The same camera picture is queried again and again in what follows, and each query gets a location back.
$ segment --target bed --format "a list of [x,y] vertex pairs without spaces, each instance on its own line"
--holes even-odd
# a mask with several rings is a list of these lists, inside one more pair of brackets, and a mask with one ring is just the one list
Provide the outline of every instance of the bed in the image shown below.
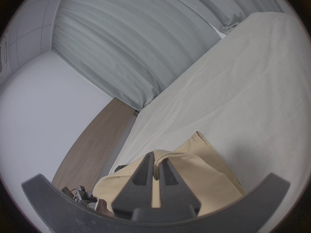
[[311,173],[311,43],[297,18],[253,13],[139,113],[110,170],[173,151],[201,132],[246,192],[273,172],[291,182],[268,232]]

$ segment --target curtain fold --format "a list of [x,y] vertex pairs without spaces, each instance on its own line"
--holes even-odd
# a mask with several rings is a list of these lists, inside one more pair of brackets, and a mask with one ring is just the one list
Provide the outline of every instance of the curtain fold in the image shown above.
[[63,0],[53,50],[140,111],[221,39],[212,26],[267,10],[273,0]]

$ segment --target beige pants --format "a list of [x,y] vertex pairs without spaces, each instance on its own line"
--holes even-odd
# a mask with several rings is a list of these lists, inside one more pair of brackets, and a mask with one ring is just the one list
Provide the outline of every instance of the beige pants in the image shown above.
[[[154,150],[154,179],[152,207],[160,204],[159,164],[169,158],[180,176],[201,202],[198,216],[216,211],[242,197],[245,192],[225,161],[200,132],[196,132],[173,152]],[[111,203],[130,179],[143,157],[114,174],[101,178],[95,185],[93,195]]]

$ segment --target wooden board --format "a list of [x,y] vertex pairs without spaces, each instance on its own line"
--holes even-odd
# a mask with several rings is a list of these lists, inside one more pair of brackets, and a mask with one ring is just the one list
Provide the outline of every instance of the wooden board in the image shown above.
[[59,189],[93,189],[103,165],[134,109],[114,98],[87,126],[61,162],[52,180]]

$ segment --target white wall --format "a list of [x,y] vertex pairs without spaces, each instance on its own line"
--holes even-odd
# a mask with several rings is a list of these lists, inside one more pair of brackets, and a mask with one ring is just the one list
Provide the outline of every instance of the white wall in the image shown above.
[[0,89],[0,175],[24,214],[42,231],[21,183],[52,180],[70,147],[111,97],[54,52],[25,64]]

